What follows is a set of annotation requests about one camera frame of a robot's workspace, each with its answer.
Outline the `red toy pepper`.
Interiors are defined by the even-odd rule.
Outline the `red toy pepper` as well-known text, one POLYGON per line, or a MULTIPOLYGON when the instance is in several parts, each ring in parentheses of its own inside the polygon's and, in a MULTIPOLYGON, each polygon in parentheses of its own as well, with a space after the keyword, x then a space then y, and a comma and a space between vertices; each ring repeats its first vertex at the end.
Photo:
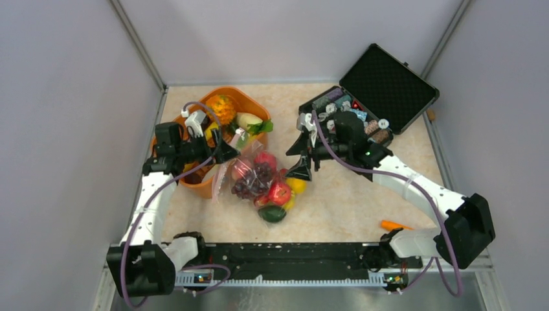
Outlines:
POLYGON ((271 168, 271 170, 276 170, 277 169, 277 166, 278 166, 278 161, 277 161, 277 158, 267 152, 267 151, 263 151, 263 152, 260 152, 256 155, 256 157, 254 158, 254 163, 256 164, 267 164, 269 165, 269 167, 271 168))

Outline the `red toy tomato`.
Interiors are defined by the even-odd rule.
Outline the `red toy tomato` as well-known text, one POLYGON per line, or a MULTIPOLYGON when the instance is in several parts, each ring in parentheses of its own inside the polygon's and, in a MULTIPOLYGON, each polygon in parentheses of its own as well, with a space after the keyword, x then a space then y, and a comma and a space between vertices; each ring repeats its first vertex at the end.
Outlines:
POLYGON ((291 187, 282 181, 275 181, 269 189, 268 199, 270 202, 282 206, 285 205, 292 197, 291 187))

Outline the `dark toy grape bunch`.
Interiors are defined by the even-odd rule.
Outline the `dark toy grape bunch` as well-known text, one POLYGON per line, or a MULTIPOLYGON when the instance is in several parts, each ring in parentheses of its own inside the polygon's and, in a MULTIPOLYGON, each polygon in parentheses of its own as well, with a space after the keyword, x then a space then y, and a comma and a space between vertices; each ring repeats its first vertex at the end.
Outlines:
POLYGON ((243 200, 254 200, 255 198, 267 194, 274 180, 274 171, 269 165, 254 164, 254 176, 241 178, 234 181, 230 191, 238 198, 243 200))

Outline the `clear zip top bag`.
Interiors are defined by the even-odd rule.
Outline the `clear zip top bag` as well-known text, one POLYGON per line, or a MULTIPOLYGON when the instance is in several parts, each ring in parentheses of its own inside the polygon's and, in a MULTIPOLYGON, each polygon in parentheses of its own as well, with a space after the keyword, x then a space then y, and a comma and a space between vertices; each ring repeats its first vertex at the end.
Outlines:
POLYGON ((287 178, 287 169, 254 135, 239 128, 229 145, 240 154, 222 164, 213 177, 212 200, 248 205, 268 224, 286 218, 307 183, 287 178))

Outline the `toy peach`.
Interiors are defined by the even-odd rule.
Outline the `toy peach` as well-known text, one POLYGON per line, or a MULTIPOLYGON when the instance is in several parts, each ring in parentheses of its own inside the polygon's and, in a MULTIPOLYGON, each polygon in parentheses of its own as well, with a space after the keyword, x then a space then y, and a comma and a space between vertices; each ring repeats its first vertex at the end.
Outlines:
POLYGON ((248 178, 254 176, 254 164, 247 158, 235 160, 230 170, 231 177, 234 181, 238 181, 241 178, 248 178))

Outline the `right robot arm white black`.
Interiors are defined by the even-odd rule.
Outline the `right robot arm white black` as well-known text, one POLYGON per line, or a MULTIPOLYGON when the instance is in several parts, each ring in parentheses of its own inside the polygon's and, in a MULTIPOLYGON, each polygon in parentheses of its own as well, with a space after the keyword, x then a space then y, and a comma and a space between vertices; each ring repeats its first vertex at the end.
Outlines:
POLYGON ((491 212, 483 196, 465 196, 416 172, 387 147, 369 138, 363 121, 352 112, 334 113, 330 120, 334 135, 324 132, 326 125, 314 111, 299 115, 300 136, 286 154, 300 158, 287 171, 287 177, 311 181, 311 172, 319 170, 321 161, 335 160, 400 194, 438 226, 394 230, 388 244, 379 250, 384 265, 396 267, 407 257, 436 257, 464 270, 494 241, 491 212))

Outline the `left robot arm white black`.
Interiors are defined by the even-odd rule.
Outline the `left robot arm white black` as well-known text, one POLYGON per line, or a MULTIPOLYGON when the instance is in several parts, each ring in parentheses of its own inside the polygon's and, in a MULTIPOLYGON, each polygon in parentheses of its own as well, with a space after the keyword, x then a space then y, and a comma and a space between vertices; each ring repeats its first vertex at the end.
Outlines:
POLYGON ((151 156, 142 166, 141 190, 128 230, 110 246, 106 262, 118 294, 132 297, 168 295, 175 288, 177 272, 185 264, 199 268, 208 251, 197 235, 185 234, 167 246, 161 242, 169 202, 179 181, 202 167, 222 164, 240 155, 227 144, 219 128, 212 131, 213 146, 197 130, 177 122, 156 125, 151 156))

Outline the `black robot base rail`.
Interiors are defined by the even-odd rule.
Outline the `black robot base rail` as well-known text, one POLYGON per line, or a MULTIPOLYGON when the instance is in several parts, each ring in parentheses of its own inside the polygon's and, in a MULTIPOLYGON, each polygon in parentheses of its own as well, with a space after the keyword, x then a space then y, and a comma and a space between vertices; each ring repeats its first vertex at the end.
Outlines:
POLYGON ((233 281, 366 280, 386 269, 422 268, 420 258, 399 258, 378 243, 219 243, 199 247, 186 268, 222 272, 233 281))

